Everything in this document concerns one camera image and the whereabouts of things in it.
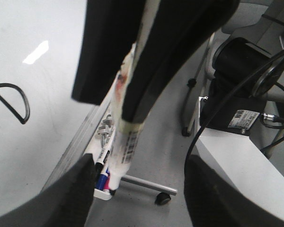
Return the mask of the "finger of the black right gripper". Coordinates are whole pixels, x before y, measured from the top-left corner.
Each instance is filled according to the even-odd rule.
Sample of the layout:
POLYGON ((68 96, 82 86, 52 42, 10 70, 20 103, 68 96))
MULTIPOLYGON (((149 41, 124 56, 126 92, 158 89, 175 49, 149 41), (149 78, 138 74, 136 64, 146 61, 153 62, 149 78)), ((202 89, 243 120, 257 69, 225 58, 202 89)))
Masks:
POLYGON ((145 1, 87 1, 80 59, 72 99, 100 105, 135 42, 145 1))
POLYGON ((143 123, 191 55, 234 14, 237 0, 162 0, 133 65, 122 119, 143 123))

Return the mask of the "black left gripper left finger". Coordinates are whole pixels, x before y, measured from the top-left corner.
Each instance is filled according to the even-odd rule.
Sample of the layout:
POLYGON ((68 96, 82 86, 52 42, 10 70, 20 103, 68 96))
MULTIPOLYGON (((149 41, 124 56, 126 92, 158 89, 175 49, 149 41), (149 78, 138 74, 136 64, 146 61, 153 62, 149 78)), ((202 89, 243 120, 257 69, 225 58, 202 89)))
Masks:
POLYGON ((95 189, 92 154, 85 154, 59 180, 0 217, 0 227, 83 227, 95 189))

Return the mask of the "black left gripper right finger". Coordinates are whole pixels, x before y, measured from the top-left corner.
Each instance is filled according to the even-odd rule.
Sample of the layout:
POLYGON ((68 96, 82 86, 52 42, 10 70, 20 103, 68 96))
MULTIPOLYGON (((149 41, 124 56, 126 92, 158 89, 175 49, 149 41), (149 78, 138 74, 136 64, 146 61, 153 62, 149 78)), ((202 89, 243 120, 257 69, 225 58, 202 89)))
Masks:
POLYGON ((184 168, 184 197, 194 227, 284 227, 284 221, 247 199, 198 155, 184 168))

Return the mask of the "black robot base unit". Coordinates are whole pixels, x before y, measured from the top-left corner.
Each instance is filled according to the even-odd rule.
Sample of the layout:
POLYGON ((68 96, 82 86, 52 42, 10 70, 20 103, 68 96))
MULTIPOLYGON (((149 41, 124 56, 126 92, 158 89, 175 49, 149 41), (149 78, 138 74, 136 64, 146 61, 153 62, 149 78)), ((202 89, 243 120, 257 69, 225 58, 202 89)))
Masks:
POLYGON ((268 52, 239 37, 224 42, 213 56, 214 78, 208 99, 200 114, 200 123, 212 116, 225 96, 259 67, 262 70, 231 95, 221 110, 213 116, 208 128, 249 135, 252 126, 263 113, 266 101, 260 99, 278 81, 284 71, 284 56, 268 66, 268 52))

